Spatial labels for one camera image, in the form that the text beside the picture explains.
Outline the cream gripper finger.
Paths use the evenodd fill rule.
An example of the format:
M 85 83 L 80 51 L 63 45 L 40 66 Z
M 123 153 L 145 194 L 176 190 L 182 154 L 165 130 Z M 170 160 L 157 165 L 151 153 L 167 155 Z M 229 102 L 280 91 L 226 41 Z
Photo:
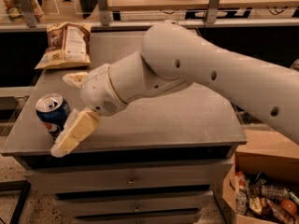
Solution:
M 74 109 L 68 116 L 64 130 L 58 135 L 50 153 L 61 158 L 71 153 L 84 139 L 99 126 L 100 116 L 89 108 Z
M 69 86 L 80 89 L 87 75 L 87 72 L 70 73 L 63 76 L 63 81 Z

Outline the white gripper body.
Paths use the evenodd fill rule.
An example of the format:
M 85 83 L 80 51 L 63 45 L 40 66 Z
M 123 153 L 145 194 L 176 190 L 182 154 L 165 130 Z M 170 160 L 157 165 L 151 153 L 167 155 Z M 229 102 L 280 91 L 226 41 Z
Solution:
M 109 64 L 93 69 L 80 89 L 83 103 L 101 116 L 109 117 L 121 112 L 127 104 L 115 92 L 109 74 Z

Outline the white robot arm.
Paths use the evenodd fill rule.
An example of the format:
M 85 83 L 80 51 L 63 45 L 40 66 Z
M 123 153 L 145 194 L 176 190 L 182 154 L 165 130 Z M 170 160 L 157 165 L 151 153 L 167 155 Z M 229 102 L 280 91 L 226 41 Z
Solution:
M 73 110 L 50 150 L 61 158 L 131 102 L 198 83 L 299 143 L 299 72 L 222 49 L 175 23 L 156 24 L 141 49 L 89 73 L 64 76 L 79 88 L 85 109 Z

